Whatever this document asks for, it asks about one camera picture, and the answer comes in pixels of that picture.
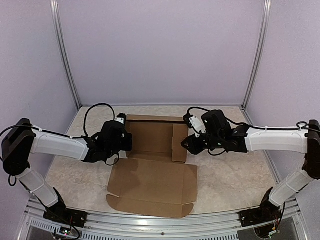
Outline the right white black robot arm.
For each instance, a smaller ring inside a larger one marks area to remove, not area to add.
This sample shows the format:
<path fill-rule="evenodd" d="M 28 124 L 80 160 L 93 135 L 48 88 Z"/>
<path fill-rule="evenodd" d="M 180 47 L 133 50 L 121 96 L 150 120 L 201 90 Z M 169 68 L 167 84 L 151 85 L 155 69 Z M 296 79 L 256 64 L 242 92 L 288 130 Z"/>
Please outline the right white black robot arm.
<path fill-rule="evenodd" d="M 233 122 L 220 109 L 206 109 L 200 118 L 188 111 L 183 121 L 194 134 L 185 138 L 181 146 L 192 155 L 207 151 L 214 156 L 214 150 L 223 153 L 287 151 L 304 155 L 302 167 L 265 194 L 255 212 L 260 222 L 268 221 L 287 199 L 320 178 L 320 124 L 317 120 L 300 121 L 294 127 L 260 127 Z"/>

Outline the brown cardboard box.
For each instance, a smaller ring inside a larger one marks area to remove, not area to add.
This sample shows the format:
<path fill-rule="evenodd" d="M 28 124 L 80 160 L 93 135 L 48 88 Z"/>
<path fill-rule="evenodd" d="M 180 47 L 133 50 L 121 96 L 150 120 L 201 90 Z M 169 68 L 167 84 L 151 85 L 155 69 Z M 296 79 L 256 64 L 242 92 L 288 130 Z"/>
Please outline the brown cardboard box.
<path fill-rule="evenodd" d="M 132 149 L 112 168 L 108 205 L 120 212 L 180 219 L 197 200 L 198 167 L 181 146 L 189 135 L 182 117 L 128 115 Z"/>

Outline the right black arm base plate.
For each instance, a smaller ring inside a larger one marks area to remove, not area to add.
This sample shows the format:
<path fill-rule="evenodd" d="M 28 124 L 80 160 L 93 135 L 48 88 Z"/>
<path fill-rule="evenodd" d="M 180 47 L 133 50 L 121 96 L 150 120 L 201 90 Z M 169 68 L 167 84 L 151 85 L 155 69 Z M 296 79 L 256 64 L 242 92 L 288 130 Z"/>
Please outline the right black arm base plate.
<path fill-rule="evenodd" d="M 238 213 L 242 227 L 258 225 L 282 218 L 280 207 L 273 205 L 269 201 L 272 189 L 273 187 L 265 193 L 259 207 L 249 208 Z"/>

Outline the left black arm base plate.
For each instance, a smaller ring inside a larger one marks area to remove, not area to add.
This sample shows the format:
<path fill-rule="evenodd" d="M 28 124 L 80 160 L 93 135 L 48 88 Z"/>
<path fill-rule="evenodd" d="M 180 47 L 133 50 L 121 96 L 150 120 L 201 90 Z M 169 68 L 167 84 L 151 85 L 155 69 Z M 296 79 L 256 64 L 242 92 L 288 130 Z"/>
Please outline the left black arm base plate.
<path fill-rule="evenodd" d="M 58 202 L 51 207 L 47 207 L 43 217 L 53 222 L 83 228 L 87 221 L 88 213 L 67 208 L 63 203 Z"/>

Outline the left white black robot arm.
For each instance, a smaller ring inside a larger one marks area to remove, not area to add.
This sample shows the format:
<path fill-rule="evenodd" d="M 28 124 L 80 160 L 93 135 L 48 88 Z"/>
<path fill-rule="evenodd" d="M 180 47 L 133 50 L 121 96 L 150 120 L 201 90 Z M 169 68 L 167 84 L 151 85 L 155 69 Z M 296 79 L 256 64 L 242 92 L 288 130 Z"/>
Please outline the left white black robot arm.
<path fill-rule="evenodd" d="M 71 158 L 84 163 L 106 163 L 119 157 L 121 151 L 132 150 L 132 134 L 125 129 L 122 117 L 107 121 L 101 131 L 93 136 L 74 137 L 44 130 L 30 123 L 27 118 L 4 130 L 6 137 L 1 144 L 4 171 L 20 181 L 57 221 L 70 218 L 70 211 L 59 194 L 44 178 L 31 168 L 30 154 L 47 154 Z"/>

